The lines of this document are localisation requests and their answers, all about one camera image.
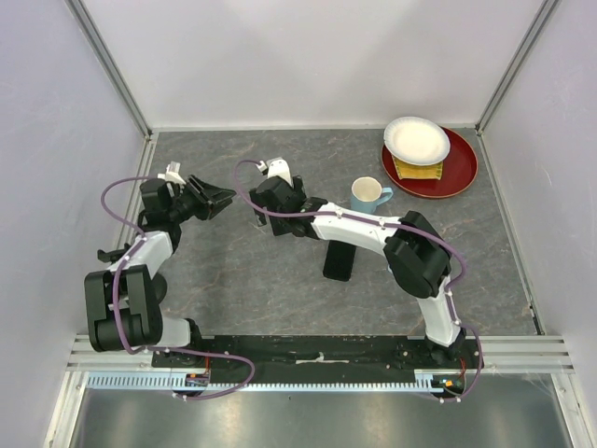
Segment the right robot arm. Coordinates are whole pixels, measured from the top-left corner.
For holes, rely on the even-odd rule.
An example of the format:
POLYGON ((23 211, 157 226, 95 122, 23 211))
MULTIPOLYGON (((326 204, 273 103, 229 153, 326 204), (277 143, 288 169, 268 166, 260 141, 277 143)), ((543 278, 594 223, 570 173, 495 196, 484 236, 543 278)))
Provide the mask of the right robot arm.
POLYGON ((343 243, 385 257, 398 286, 414 297, 425 324, 429 360, 449 367, 461 355, 466 331, 451 300, 451 258, 455 252, 426 218, 410 211, 403 217, 377 217, 309 197, 302 179, 289 184, 279 176, 249 191, 249 203, 274 235, 343 243))

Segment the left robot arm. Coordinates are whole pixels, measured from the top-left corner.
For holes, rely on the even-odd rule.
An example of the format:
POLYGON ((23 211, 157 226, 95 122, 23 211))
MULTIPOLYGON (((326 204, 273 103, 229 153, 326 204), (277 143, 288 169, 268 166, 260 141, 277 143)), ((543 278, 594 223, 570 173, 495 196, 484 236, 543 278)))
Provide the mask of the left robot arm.
POLYGON ((139 180, 143 208, 131 224, 134 241, 118 250, 99 251, 106 269, 84 280, 90 345, 97 352, 173 349, 177 361, 194 367, 205 353, 201 333, 191 319, 162 314, 160 304, 168 287, 159 269, 178 248, 182 223, 193 217, 214 218, 231 205, 235 192, 194 175, 139 180))

